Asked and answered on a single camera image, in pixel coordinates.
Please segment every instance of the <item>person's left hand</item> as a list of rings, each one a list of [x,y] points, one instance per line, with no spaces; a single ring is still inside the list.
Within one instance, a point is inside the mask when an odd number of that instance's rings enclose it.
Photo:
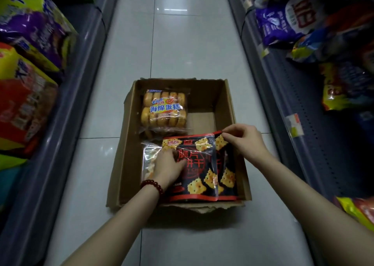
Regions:
[[[154,164],[154,181],[166,189],[175,182],[183,170],[186,159],[175,162],[174,155],[177,153],[174,149],[159,151]]]

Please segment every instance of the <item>person's left arm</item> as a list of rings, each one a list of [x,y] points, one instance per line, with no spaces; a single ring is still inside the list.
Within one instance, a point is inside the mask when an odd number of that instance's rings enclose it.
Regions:
[[[155,162],[154,181],[166,190],[178,178],[184,165],[185,160],[175,162],[171,150],[161,150]],[[158,190],[153,185],[144,186],[62,266],[120,266],[158,200]]]

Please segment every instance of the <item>purple and white package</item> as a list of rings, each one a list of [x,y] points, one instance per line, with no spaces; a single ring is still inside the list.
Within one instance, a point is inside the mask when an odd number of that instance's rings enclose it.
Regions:
[[[77,32],[52,0],[0,0],[0,41],[63,81]]]
[[[321,26],[326,18],[318,0],[289,0],[256,9],[256,18],[264,45],[295,42]]]

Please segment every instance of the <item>hand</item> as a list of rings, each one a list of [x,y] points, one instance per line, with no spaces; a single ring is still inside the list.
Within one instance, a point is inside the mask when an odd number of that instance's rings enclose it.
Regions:
[[[154,181],[158,182],[164,191],[175,182],[187,162],[186,159],[175,162],[176,153],[174,149],[161,150],[154,163]]]
[[[274,159],[256,127],[247,124],[233,124],[223,129],[222,132],[223,138],[233,144],[254,166],[263,160]]]

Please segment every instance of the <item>forearm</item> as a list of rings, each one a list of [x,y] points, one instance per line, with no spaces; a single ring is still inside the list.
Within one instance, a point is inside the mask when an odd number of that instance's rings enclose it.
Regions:
[[[333,265],[369,265],[374,235],[272,157],[257,168]]]
[[[157,189],[144,186],[117,214],[96,231],[63,266],[120,266],[139,231],[155,209]]]

